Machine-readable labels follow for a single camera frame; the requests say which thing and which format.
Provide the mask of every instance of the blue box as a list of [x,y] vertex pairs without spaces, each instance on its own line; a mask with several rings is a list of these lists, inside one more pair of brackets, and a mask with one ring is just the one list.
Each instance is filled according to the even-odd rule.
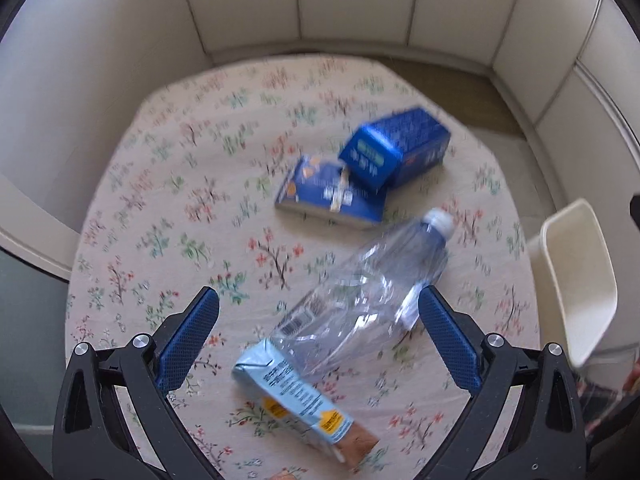
[[343,164],[303,155],[280,187],[275,205],[365,228],[380,224],[385,198],[386,190],[373,193],[354,183]]
[[422,108],[361,125],[339,158],[364,186],[397,187],[439,164],[451,134]]

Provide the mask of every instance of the table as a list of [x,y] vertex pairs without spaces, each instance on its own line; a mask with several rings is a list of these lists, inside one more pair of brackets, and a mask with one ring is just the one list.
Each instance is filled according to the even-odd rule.
[[[414,105],[451,131],[440,168],[388,198],[385,224],[442,206],[457,222],[439,289],[457,310],[518,346],[538,347],[534,284],[513,200],[494,156],[462,124],[384,66],[296,56],[235,64],[149,97],[126,131],[88,212],[68,297],[66,350],[126,344],[180,312],[203,285],[220,319],[183,386],[180,420],[227,479],[303,480],[348,473],[247,402],[230,371],[283,313],[376,231],[276,212],[300,153],[335,156],[361,122]],[[359,477],[412,479],[468,395],[452,384],[424,330],[393,351],[340,366],[318,383],[380,437]],[[158,464],[130,400],[142,456]],[[513,399],[510,400],[513,411]],[[498,424],[491,458],[508,426]]]

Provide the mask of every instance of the bottle cap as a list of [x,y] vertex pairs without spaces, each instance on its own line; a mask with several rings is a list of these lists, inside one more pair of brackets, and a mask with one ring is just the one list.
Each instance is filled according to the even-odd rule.
[[422,221],[425,224],[430,224],[435,227],[445,240],[449,240],[454,231],[456,230],[456,224],[453,221],[453,216],[437,207],[431,209],[423,218]]

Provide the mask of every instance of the clear plastic bottle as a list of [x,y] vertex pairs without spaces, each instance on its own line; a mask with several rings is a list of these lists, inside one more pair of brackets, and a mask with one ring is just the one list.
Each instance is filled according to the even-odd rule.
[[280,321],[270,341],[301,376],[400,341],[418,319],[418,295],[447,263],[453,218],[432,209],[399,224],[332,270]]

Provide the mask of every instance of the white chair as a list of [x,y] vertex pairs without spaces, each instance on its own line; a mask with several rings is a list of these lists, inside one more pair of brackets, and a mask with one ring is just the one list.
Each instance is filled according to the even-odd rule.
[[528,243],[540,343],[561,344],[581,368],[616,313],[618,288],[598,219],[579,199],[549,217]]

